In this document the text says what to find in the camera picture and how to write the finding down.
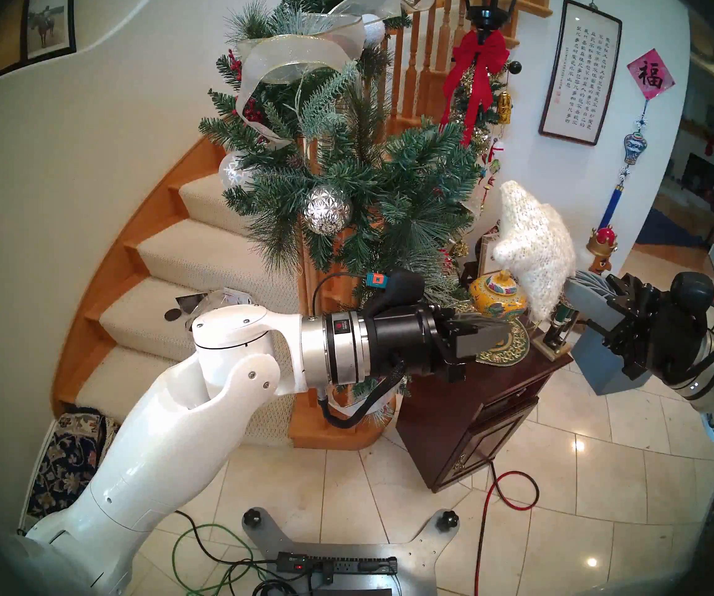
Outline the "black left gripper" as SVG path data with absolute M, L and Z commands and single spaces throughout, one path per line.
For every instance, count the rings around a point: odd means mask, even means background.
M 418 273 L 405 269 L 370 272 L 365 284 L 378 290 L 361 310 L 367 377 L 389 376 L 396 370 L 421 376 L 442 373 L 453 375 L 453 382 L 462 382 L 466 363 L 509 336 L 507 322 L 480 314 L 452 315 L 425 302 L 425 279 Z M 444 336 L 453 342 L 453 349 Z

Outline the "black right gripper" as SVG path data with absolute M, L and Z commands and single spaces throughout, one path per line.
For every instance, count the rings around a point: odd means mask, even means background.
M 704 273 L 678 273 L 661 291 L 631 274 L 605 279 L 576 271 L 564 296 L 587 326 L 605 332 L 604 347 L 622 357 L 632 380 L 651 372 L 664 382 L 685 382 L 714 364 L 706 319 L 714 283 Z

